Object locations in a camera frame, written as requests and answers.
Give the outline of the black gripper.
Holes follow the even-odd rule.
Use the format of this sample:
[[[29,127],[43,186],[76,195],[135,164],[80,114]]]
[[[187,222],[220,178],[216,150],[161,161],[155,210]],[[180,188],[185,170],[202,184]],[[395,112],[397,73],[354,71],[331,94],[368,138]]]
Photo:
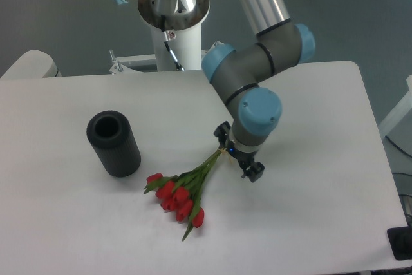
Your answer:
[[[248,178],[251,182],[257,181],[263,175],[265,170],[261,162],[255,161],[255,155],[259,148],[244,146],[234,140],[230,140],[230,124],[225,121],[221,123],[214,131],[214,136],[218,139],[219,148],[226,149],[232,158],[238,161],[240,168],[243,170],[242,178]]]

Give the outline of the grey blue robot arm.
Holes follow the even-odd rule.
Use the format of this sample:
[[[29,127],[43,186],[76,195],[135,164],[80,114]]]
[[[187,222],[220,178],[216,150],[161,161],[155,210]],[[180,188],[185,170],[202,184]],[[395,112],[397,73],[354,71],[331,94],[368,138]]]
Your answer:
[[[307,61],[315,52],[312,32],[294,24],[283,0],[241,0],[256,43],[237,51],[229,44],[201,50],[201,25],[209,0],[115,0],[136,3],[151,30],[158,71],[202,70],[232,116],[215,130],[220,146],[235,158],[251,181],[264,165],[254,157],[277,126],[282,105],[260,83]]]

